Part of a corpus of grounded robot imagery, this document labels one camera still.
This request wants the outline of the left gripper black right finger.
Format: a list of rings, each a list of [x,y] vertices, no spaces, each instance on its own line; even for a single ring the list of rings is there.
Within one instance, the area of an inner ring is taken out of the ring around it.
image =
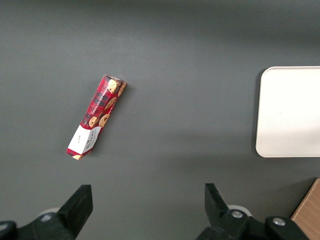
[[[216,185],[205,184],[204,205],[210,226],[198,240],[307,240],[307,235],[291,219],[269,216],[264,222],[241,209],[227,206]]]

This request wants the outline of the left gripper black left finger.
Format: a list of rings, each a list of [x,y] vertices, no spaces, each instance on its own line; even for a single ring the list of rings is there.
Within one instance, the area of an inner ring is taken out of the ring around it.
[[[0,222],[2,240],[74,240],[93,211],[92,187],[81,185],[57,212],[43,213],[29,224]]]

